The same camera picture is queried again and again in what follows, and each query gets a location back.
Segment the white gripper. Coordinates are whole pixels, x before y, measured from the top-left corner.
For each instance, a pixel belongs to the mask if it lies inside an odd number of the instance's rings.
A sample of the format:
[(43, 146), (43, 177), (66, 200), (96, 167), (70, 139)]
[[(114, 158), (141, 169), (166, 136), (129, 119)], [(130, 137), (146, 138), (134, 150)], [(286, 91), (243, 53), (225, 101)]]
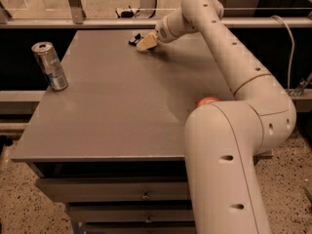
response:
[(158, 45), (158, 39), (163, 43), (170, 43), (180, 38), (181, 36), (191, 33), (192, 26), (184, 18), (181, 13), (171, 13), (164, 16), (156, 26), (155, 31), (145, 35), (137, 44), (139, 51), (144, 52)]

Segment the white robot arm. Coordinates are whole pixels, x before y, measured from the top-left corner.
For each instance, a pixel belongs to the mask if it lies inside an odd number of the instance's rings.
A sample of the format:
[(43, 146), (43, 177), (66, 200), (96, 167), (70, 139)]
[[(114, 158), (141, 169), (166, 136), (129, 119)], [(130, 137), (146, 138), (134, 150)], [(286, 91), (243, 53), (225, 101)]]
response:
[(198, 106), (184, 131), (185, 164), (197, 234), (271, 234), (254, 157), (293, 132), (293, 101), (270, 71), (222, 23), (217, 0), (181, 0), (137, 44), (141, 51), (198, 31), (231, 101)]

